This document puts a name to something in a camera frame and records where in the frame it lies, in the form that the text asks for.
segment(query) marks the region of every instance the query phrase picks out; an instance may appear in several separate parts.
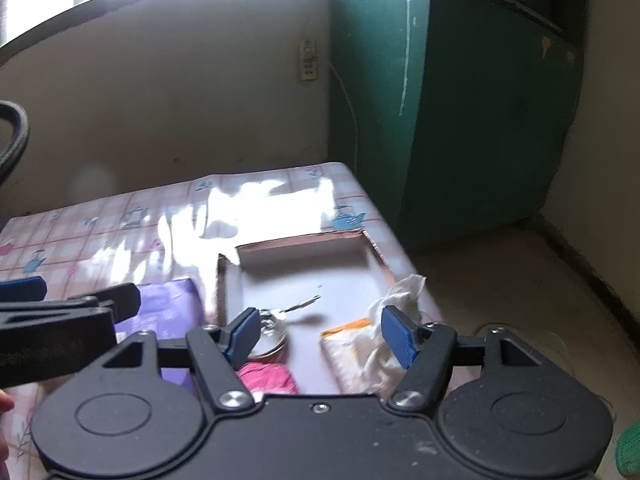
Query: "black cable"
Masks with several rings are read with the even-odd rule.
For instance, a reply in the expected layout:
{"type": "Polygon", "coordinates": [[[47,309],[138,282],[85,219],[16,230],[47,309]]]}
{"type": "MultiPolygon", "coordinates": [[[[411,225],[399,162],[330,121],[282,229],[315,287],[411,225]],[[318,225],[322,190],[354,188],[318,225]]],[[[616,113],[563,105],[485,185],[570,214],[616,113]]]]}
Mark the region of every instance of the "black cable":
{"type": "Polygon", "coordinates": [[[0,120],[9,121],[14,128],[7,149],[0,153],[0,185],[9,177],[20,160],[29,140],[27,113],[17,104],[0,101],[0,120]]]}

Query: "power socket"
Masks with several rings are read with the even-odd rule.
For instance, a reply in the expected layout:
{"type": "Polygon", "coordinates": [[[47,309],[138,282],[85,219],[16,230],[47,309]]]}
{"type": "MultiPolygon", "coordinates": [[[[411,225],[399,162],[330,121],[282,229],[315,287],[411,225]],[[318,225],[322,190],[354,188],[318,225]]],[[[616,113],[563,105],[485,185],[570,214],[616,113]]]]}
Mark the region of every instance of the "power socket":
{"type": "Polygon", "coordinates": [[[300,41],[300,81],[318,79],[318,52],[314,40],[300,41]]]}

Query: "concrete floor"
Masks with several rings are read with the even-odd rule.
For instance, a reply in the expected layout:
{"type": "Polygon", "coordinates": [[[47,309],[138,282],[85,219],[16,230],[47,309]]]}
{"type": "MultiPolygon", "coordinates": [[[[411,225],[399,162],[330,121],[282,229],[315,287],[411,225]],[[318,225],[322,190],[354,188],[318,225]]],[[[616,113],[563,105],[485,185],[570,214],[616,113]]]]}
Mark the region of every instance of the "concrete floor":
{"type": "Polygon", "coordinates": [[[461,334],[509,324],[615,410],[613,439],[598,469],[623,478],[615,442],[640,420],[640,360],[616,320],[545,241],[514,227],[413,257],[447,323],[461,334]]]}

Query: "purple tissue pack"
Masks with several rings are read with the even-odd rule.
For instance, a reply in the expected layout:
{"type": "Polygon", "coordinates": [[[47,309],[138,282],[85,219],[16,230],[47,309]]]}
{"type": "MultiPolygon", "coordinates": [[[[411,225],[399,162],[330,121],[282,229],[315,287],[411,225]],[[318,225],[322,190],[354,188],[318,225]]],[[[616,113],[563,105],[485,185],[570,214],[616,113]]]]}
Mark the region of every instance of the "purple tissue pack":
{"type": "MultiPolygon", "coordinates": [[[[204,323],[200,295],[190,279],[145,283],[138,314],[115,325],[118,341],[138,330],[153,330],[158,339],[174,339],[204,323]]],[[[187,368],[162,368],[162,378],[193,391],[187,368]]]]}

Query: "open box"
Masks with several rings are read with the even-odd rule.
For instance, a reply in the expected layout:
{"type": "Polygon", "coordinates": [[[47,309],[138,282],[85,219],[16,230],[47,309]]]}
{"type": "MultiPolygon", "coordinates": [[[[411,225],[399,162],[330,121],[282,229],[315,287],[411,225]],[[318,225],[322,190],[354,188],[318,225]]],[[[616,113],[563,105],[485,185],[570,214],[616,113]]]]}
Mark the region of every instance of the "open box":
{"type": "Polygon", "coordinates": [[[250,306],[287,308],[320,295],[287,314],[286,364],[304,394],[338,394],[320,347],[320,333],[362,318],[367,307],[396,283],[366,231],[332,231],[238,246],[240,264],[218,259],[218,323],[250,306]]]}

